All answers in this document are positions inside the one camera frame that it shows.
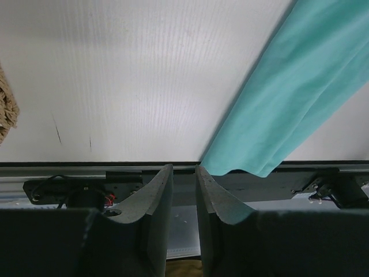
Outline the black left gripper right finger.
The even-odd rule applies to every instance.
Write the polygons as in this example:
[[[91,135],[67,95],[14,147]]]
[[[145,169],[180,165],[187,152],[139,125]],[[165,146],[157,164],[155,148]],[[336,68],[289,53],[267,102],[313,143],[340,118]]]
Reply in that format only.
[[[335,211],[259,211],[195,169],[204,276],[367,276],[368,196],[352,174],[315,179]]]

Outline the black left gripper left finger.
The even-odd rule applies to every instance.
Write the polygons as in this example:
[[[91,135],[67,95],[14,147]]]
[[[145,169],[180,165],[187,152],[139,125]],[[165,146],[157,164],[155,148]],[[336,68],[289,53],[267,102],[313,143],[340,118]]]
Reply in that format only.
[[[96,208],[2,209],[2,276],[164,276],[173,166],[107,217]]]

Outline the teal t shirt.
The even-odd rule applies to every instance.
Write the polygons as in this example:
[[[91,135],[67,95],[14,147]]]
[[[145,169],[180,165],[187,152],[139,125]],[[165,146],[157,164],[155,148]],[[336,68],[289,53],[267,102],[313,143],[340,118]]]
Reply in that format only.
[[[295,1],[202,159],[268,176],[368,82],[368,2]]]

